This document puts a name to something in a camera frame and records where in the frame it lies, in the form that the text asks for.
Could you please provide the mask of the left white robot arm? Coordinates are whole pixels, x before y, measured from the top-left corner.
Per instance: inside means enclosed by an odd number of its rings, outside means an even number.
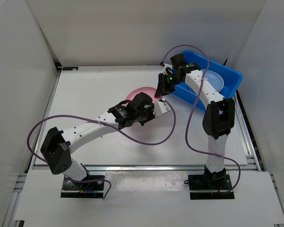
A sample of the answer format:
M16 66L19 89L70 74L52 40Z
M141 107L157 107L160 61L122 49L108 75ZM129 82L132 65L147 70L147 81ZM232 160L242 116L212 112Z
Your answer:
M73 182L78 188L87 188L90 177L83 165L71 158L71 154L106 134L131 127L137 122L144 125L151 121L156 117L154 113L156 103L156 99L140 92L133 99L121 101L96 119L79 126L65 130L51 128L40 150L52 174L64 174L74 179Z

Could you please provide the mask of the blue plate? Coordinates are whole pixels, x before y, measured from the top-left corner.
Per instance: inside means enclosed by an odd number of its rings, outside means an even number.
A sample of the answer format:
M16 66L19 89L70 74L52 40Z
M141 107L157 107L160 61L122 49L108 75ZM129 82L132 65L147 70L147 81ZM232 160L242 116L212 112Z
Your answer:
M197 72L197 76L201 76L203 75L203 73L205 72L205 69L201 69L200 72ZM208 85L210 84L211 87L213 87L215 89L216 92L220 92L223 87L224 87L224 80L223 78L216 72L212 71L212 70L207 70L205 75L204 75L204 82L203 82L203 88L202 88L202 91L204 88L207 88ZM197 92L195 92L192 87L186 83L188 85L188 88L191 92L197 94Z

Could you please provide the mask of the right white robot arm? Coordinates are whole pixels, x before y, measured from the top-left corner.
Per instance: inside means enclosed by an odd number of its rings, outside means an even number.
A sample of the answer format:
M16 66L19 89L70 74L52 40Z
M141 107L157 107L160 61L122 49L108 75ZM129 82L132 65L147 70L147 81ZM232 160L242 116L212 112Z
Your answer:
M201 183L214 189L225 182L225 147L228 135L234 126L235 103L221 95L204 77L204 72L196 63L188 63L182 53L164 64L155 97L165 96L175 91L175 86L184 82L197 95L205 107L202 121L203 130L208 136L207 161Z

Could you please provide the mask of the pink plate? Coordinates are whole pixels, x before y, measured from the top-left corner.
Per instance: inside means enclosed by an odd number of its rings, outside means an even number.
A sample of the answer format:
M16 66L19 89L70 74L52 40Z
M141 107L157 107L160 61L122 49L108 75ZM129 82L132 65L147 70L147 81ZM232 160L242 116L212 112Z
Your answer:
M162 99L162 96L159 96L157 98L155 97L155 93L156 93L155 88L153 88L153 87L140 87L140 88L137 88L137 89L133 90L132 92L130 92L126 97L126 100L133 100L133 98L141 92L150 96L154 103L158 102L159 100Z

